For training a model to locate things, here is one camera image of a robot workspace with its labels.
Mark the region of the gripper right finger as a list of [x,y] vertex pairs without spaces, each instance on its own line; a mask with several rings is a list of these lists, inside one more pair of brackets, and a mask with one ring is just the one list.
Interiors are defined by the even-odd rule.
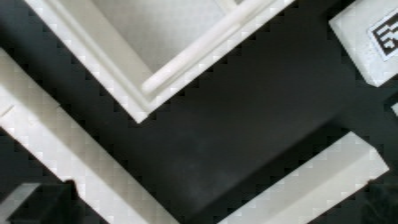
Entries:
[[369,185],[362,224],[398,224],[398,185]]

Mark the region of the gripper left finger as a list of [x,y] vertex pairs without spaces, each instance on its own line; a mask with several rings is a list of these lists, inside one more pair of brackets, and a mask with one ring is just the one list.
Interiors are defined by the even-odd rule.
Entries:
[[73,224],[74,186],[23,183],[0,202],[0,224]]

